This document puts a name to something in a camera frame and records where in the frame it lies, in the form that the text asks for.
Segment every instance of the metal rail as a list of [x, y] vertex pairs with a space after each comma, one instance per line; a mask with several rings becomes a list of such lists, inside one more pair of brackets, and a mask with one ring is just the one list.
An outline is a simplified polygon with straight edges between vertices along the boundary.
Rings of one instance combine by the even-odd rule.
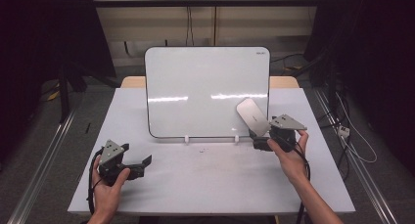
[[[330, 123], [334, 124], [336, 121], [333, 115], [330, 114], [330, 109], [327, 106], [328, 99], [326, 95], [321, 90], [316, 89], [314, 92], [325, 114], [328, 115]], [[335, 131], [335, 134], [337, 135], [336, 127], [333, 127], [333, 129]], [[340, 137], [340, 139], [342, 142], [342, 147], [346, 147], [346, 141], [342, 137]], [[355, 150], [352, 143], [350, 143], [349, 146], [353, 150]], [[385, 224], [397, 224], [397, 219], [395, 218], [392, 209], [388, 204], [388, 201], [385, 199], [381, 190], [376, 185], [365, 164], [360, 159], [356, 158], [350, 150], [346, 150], [346, 156], [348, 157], [351, 166], [355, 170], [364, 190], [366, 191], [370, 201], [372, 202], [373, 207], [378, 212], [378, 215], [381, 218], [382, 222]]]
[[342, 6], [347, 0], [94, 0], [96, 7], [312, 7]]
[[31, 208], [33, 207], [34, 202], [36, 201], [36, 198], [39, 195], [40, 190], [42, 189], [43, 183], [46, 180], [46, 177], [48, 175], [50, 168], [52, 167], [55, 157], [58, 154], [59, 148], [64, 142], [65, 136], [68, 133], [75, 112], [79, 108], [81, 101], [82, 99], [76, 101], [74, 108], [72, 108], [72, 110], [69, 112], [69, 115], [66, 118], [66, 120], [63, 123], [59, 124], [55, 136], [52, 139], [52, 142], [50, 143], [40, 164], [37, 166], [35, 173], [31, 177], [28, 186], [24, 190], [23, 196], [19, 200], [7, 224], [25, 223], [31, 211]]

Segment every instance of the table surface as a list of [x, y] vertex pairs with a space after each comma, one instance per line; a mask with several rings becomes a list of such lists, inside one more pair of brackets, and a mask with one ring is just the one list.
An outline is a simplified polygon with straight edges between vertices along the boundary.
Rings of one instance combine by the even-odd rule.
[[[128, 76], [122, 81], [121, 88], [145, 88], [146, 77]], [[297, 80], [292, 76], [270, 76], [270, 88], [300, 88]]]
[[[133, 79], [141, 81], [134, 84]], [[293, 82], [291, 78], [274, 78]], [[355, 211], [309, 103], [293, 88], [272, 88], [269, 115], [286, 113], [308, 127], [307, 159], [311, 183], [337, 213]], [[285, 177], [278, 158], [254, 150], [250, 139], [167, 142], [148, 133], [144, 77], [127, 77], [115, 91], [91, 158], [108, 139], [129, 143], [125, 164], [149, 155], [153, 162], [143, 178], [127, 181], [118, 212], [132, 215], [268, 215], [297, 213], [300, 199]], [[69, 206], [69, 212], [88, 214], [88, 162]]]

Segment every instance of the electrical wire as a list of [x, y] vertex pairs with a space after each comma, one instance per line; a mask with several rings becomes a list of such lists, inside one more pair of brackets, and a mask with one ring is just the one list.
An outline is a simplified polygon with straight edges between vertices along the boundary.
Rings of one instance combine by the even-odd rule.
[[[305, 171], [307, 173], [307, 179], [308, 179], [308, 181], [310, 181], [310, 179], [311, 179], [311, 169], [310, 169], [309, 163], [308, 163], [307, 159], [305, 158], [304, 151], [302, 150], [302, 148], [301, 148], [301, 146], [298, 142], [297, 142], [297, 145], [299, 146], [300, 151], [297, 148], [294, 148], [294, 152], [296, 152], [302, 158], [302, 160], [304, 162], [304, 166], [305, 166]], [[304, 204], [301, 202], [300, 209], [299, 209], [299, 214], [297, 215], [297, 221], [296, 221], [297, 224], [301, 223], [302, 216], [304, 214], [304, 209], [305, 209]]]
[[94, 186], [92, 186], [92, 171], [94, 169], [94, 162], [95, 159], [103, 153], [104, 148], [100, 149], [98, 152], [95, 153], [95, 155], [91, 159], [91, 164], [89, 166], [89, 177], [88, 177], [88, 198], [86, 199], [88, 201], [89, 211], [91, 214], [94, 214], [95, 212], [95, 206], [94, 206], [94, 189], [95, 186], [98, 185], [98, 183], [101, 181], [98, 181]]
[[[337, 113], [336, 112], [327, 112], [326, 114], [324, 114], [324, 115], [322, 115], [322, 116], [320, 116], [319, 118], [318, 118], [318, 120], [317, 120], [317, 122], [318, 121], [321, 121], [323, 118], [324, 118], [324, 116], [328, 116], [329, 114], [335, 114], [336, 116], [337, 116]], [[333, 127], [333, 126], [338, 126], [339, 124], [341, 124], [344, 120], [346, 119], [346, 115], [344, 114], [343, 116], [342, 116], [342, 118], [335, 118], [334, 119], [334, 123], [331, 123], [331, 124], [327, 124], [327, 125], [322, 125], [322, 126], [319, 126], [320, 127], [320, 129], [323, 129], [323, 128], [328, 128], [328, 127]]]
[[[338, 93], [336, 93], [336, 96], [339, 98], [339, 99], [341, 99], [341, 97], [339, 96], [339, 94]], [[341, 106], [342, 106], [342, 108], [343, 108], [343, 110], [345, 111], [345, 116], [347, 117], [347, 120], [348, 120], [348, 122], [349, 122], [349, 124], [350, 124], [350, 126], [356, 131], [356, 133], [363, 139], [363, 141], [367, 144], [367, 146], [369, 147], [369, 149], [372, 151], [372, 153], [373, 153], [373, 155], [375, 156], [375, 158], [374, 159], [372, 159], [372, 160], [369, 160], [369, 159], [366, 159], [366, 158], [363, 158], [363, 157], [361, 157], [358, 153], [357, 153], [357, 151], [355, 151], [350, 145], [349, 145], [349, 143], [348, 142], [346, 142], [346, 140], [345, 140], [345, 138], [343, 137], [343, 136], [341, 136], [341, 138], [344, 140], [344, 142], [345, 142], [345, 145], [350, 149], [350, 151], [355, 155], [355, 156], [357, 156], [360, 160], [362, 160], [362, 161], [365, 161], [365, 162], [368, 162], [368, 163], [373, 163], [373, 162], [376, 162], [377, 160], [378, 160], [378, 156], [376, 155], [376, 152], [375, 152], [375, 150], [372, 148], [372, 146], [369, 144], [369, 142], [367, 142], [367, 140], [361, 135], [361, 133], [356, 129], [356, 127], [354, 127], [354, 125], [353, 125], [353, 123], [351, 122], [351, 120], [350, 120], [350, 118], [348, 117], [348, 114], [347, 114], [347, 112], [346, 112], [346, 108], [345, 108], [345, 105], [343, 104], [343, 102], [342, 101], [340, 101], [340, 104], [341, 104]]]
[[187, 32], [186, 32], [186, 46], [187, 41], [189, 40], [189, 29], [190, 34], [192, 36], [192, 46], [195, 46], [195, 40], [193, 39], [193, 22], [192, 22], [192, 9], [190, 7], [187, 7]]
[[124, 41], [124, 50], [125, 50], [125, 54], [127, 54], [128, 56], [130, 56], [130, 53], [128, 51], [128, 46], [127, 46], [127, 42]]
[[337, 137], [338, 141], [339, 141], [339, 145], [342, 147], [342, 154], [340, 155], [340, 158], [336, 164], [337, 168], [340, 170], [340, 165], [342, 164], [343, 158], [346, 159], [346, 164], [347, 164], [347, 171], [346, 171], [346, 175], [345, 177], [343, 177], [343, 181], [345, 181], [348, 177], [349, 171], [350, 171], [350, 164], [348, 161], [348, 157], [346, 156], [346, 151], [347, 151], [347, 147], [343, 147], [342, 141], [339, 137]]
[[95, 183], [95, 185], [92, 187], [92, 192], [95, 191], [95, 188], [98, 186], [98, 184], [103, 180], [103, 178], [100, 178], [100, 180], [98, 180], [98, 182]]
[[302, 56], [302, 55], [303, 55], [303, 54], [300, 54], [300, 53], [291, 54], [291, 55], [285, 56], [285, 57], [283, 57], [283, 58], [280, 58], [280, 59], [277, 59], [277, 60], [273, 60], [273, 61], [271, 61], [270, 63], [274, 63], [274, 62], [277, 62], [277, 61], [281, 61], [281, 60], [284, 60], [284, 59], [290, 58], [290, 57], [292, 57], [292, 56]]

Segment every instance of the white object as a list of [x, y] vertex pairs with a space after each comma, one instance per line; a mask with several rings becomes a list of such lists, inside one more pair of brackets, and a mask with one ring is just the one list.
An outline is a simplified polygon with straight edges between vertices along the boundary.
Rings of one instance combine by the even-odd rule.
[[350, 135], [350, 129], [339, 125], [338, 127], [338, 135], [344, 137], [345, 139]]
[[268, 119], [253, 99], [246, 99], [236, 107], [236, 111], [256, 136], [263, 136], [271, 128]]
[[[307, 125], [311, 183], [335, 212], [353, 212], [345, 184], [302, 89], [271, 89], [269, 115], [284, 112]], [[129, 215], [267, 215], [299, 211], [300, 199], [278, 158], [252, 142], [158, 143], [148, 134], [146, 90], [117, 89], [92, 156], [111, 138], [129, 143], [125, 164], [153, 155], [146, 175], [122, 186], [118, 212]], [[88, 169], [69, 212], [89, 214]]]
[[267, 115], [269, 59], [263, 47], [149, 49], [145, 64], [151, 135], [249, 136], [236, 107], [251, 98]]

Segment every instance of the white cable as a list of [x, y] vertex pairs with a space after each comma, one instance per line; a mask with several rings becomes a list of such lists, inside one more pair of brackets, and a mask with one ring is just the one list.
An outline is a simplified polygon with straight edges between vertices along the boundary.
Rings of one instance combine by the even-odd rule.
[[353, 153], [353, 154], [355, 154], [360, 160], [362, 160], [362, 161], [365, 161], [365, 162], [368, 162], [368, 163], [373, 163], [373, 162], [376, 162], [376, 160], [378, 160], [378, 155], [376, 155], [376, 152], [375, 152], [375, 150], [373, 150], [373, 148], [372, 148], [372, 146], [370, 146], [370, 144], [369, 144], [369, 142], [367, 142], [367, 140], [360, 134], [360, 132], [356, 129], [356, 127], [354, 127], [354, 125], [353, 125], [353, 123], [351, 122], [351, 120], [350, 120], [350, 118], [348, 117], [348, 114], [347, 114], [347, 112], [346, 112], [346, 108], [345, 108], [345, 106], [343, 105], [343, 102], [342, 102], [342, 99], [341, 99], [341, 97], [339, 96], [339, 94], [338, 93], [336, 93], [336, 96], [339, 98], [339, 101], [340, 101], [340, 104], [342, 105], [342, 108], [343, 108], [343, 111], [345, 111], [345, 116], [347, 117], [347, 119], [348, 119], [348, 122], [350, 122], [350, 125], [351, 125], [351, 127], [356, 131], [356, 133], [364, 140], [364, 142], [367, 144], [367, 146], [369, 146], [369, 148], [370, 148], [370, 150], [373, 152], [373, 155], [375, 156], [375, 158], [373, 159], [373, 160], [368, 160], [368, 159], [365, 159], [365, 158], [363, 158], [363, 157], [361, 157], [358, 153], [357, 153], [357, 151], [355, 151], [354, 149], [352, 149], [349, 145], [348, 145], [348, 143], [346, 142], [346, 140], [345, 140], [345, 138], [343, 138], [343, 136], [342, 136], [342, 138], [343, 138], [343, 140], [345, 141], [345, 144], [346, 144], [346, 146], [350, 149], [350, 151]]

